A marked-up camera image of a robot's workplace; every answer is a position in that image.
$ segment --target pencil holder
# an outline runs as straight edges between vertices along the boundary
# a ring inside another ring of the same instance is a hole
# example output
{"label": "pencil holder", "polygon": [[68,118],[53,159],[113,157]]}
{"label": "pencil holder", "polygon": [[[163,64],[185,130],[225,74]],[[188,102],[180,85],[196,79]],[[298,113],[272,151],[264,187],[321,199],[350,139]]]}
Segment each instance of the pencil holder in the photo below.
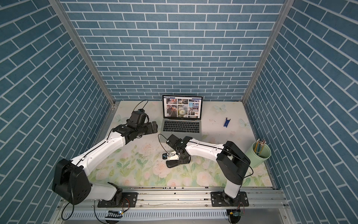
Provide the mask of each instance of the pencil holder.
{"label": "pencil holder", "polygon": [[255,145],[256,145],[256,142],[254,142],[252,144],[251,148],[245,153],[245,155],[251,161],[251,163],[250,163],[251,168],[258,167],[262,162],[264,162],[271,156],[271,149],[269,148],[268,145],[265,144],[263,146],[262,152],[260,153],[259,156],[254,152]]}

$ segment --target vent grille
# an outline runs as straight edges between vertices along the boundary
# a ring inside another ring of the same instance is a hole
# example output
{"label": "vent grille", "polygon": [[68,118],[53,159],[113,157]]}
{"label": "vent grille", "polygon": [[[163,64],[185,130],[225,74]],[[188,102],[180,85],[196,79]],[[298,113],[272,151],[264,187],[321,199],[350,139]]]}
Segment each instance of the vent grille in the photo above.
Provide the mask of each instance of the vent grille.
{"label": "vent grille", "polygon": [[[64,218],[67,218],[71,211],[65,211]],[[118,220],[108,210],[98,210],[96,215],[100,220]],[[132,210],[127,211],[121,220],[140,221],[166,220],[166,219],[225,219],[227,213],[225,209],[180,209],[180,210]],[[96,220],[93,210],[75,211],[69,220]]]}

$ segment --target blue plastic clip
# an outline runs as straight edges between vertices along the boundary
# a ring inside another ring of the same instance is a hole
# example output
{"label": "blue plastic clip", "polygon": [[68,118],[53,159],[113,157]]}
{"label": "blue plastic clip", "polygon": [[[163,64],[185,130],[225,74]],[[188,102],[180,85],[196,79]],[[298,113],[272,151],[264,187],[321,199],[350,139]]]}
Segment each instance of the blue plastic clip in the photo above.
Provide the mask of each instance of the blue plastic clip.
{"label": "blue plastic clip", "polygon": [[226,118],[226,121],[225,121],[224,127],[227,127],[227,125],[229,124],[230,120],[228,120],[228,119]]}

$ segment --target brick wallpaper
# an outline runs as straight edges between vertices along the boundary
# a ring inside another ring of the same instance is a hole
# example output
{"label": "brick wallpaper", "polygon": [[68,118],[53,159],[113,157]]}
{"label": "brick wallpaper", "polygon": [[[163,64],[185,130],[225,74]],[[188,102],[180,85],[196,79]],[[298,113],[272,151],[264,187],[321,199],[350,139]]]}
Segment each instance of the brick wallpaper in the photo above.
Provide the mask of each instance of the brick wallpaper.
{"label": "brick wallpaper", "polygon": [[296,0],[246,106],[297,223],[358,223],[357,12]]}
{"label": "brick wallpaper", "polygon": [[117,100],[241,100],[284,0],[61,1]]}
{"label": "brick wallpaper", "polygon": [[0,1],[0,223],[48,223],[53,167],[90,147],[109,103],[47,0]]}

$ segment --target tabletop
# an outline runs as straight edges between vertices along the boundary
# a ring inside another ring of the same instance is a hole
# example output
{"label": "tabletop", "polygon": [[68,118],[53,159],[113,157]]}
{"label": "tabletop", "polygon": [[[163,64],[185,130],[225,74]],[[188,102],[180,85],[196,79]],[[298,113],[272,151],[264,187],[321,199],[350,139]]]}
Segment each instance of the tabletop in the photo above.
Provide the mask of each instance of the tabletop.
{"label": "tabletop", "polygon": [[[125,124],[139,101],[121,101],[107,132]],[[144,135],[140,139],[129,142],[117,149],[94,171],[88,179],[92,183],[113,182],[118,186],[225,186],[226,178],[218,164],[209,159],[192,156],[191,162],[168,168],[161,155],[165,153],[158,141],[163,121],[163,103],[149,101],[144,108],[149,121],[156,121],[158,133]],[[230,119],[227,127],[225,120]],[[241,102],[204,101],[202,108],[202,141],[224,144],[234,142],[243,152],[246,152],[255,142],[245,109]],[[173,151],[163,144],[168,151]],[[271,180],[264,164],[254,168],[254,174],[245,178],[243,187],[272,187]]]}

